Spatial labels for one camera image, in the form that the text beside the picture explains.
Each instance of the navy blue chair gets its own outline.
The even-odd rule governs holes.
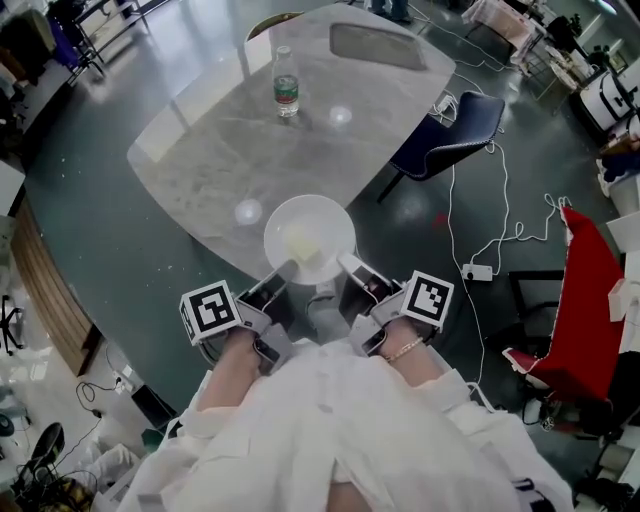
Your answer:
[[[380,194],[378,203],[405,175],[416,181],[428,180],[481,150],[495,137],[503,111],[503,100],[465,92],[451,126],[427,115],[389,162],[398,174]]]

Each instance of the water bottle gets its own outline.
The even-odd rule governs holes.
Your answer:
[[[298,69],[289,46],[276,50],[273,64],[273,91],[280,117],[291,117],[298,113]]]

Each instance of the bottle label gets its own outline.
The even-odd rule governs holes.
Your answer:
[[[278,76],[273,80],[276,102],[294,103],[298,99],[298,79],[292,75]]]

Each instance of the gray floor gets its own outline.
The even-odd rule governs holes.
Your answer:
[[[104,82],[81,80],[28,169],[27,193],[43,237],[61,273],[104,335],[115,341],[134,368],[173,407],[183,407],[205,365],[186,339],[178,301],[181,293],[225,278],[236,291],[250,280],[195,242],[142,187],[126,152],[172,95],[209,62],[240,44],[259,20],[287,10],[309,10],[322,0],[182,0],[149,16],[151,34],[135,28],[114,49]],[[459,17],[436,4],[415,5],[439,25],[464,34]],[[416,24],[418,30],[422,24]],[[429,41],[456,59],[479,63],[485,57],[453,36],[430,27]],[[472,40],[502,58],[504,43],[489,31]],[[595,145],[571,112],[551,111],[556,98],[533,100],[522,77],[460,64],[457,72],[485,93],[507,102],[497,138],[506,152],[511,203],[510,232],[516,220],[526,233],[542,235],[549,207],[545,192],[569,196],[574,207],[600,224],[614,216],[600,194]],[[454,77],[459,96],[473,89]],[[446,224],[451,171],[424,183],[404,179],[383,205],[375,199],[392,173],[384,170],[350,206],[364,259],[383,273],[407,278],[419,269],[459,285]],[[502,230],[504,173],[499,154],[482,151],[457,166],[452,225],[460,263]],[[563,231],[556,217],[549,242],[511,243],[503,248],[502,273],[563,267]],[[495,265],[495,249],[478,262]],[[474,284],[484,335],[515,320],[505,277]],[[445,333],[435,346],[468,380],[477,378],[481,346],[461,286]],[[497,404],[517,410],[517,380],[498,353],[488,351],[483,388]],[[597,447],[569,442],[539,428],[534,439],[569,480],[592,461]]]

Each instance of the red chair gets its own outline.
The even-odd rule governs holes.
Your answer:
[[[609,320],[608,294],[623,272],[591,220],[569,208],[562,213],[573,238],[549,351],[544,357],[515,348],[502,353],[515,371],[549,386],[554,400],[605,401],[624,327],[624,322]],[[509,277],[521,319],[528,311],[518,281],[553,278],[548,272],[512,272]]]

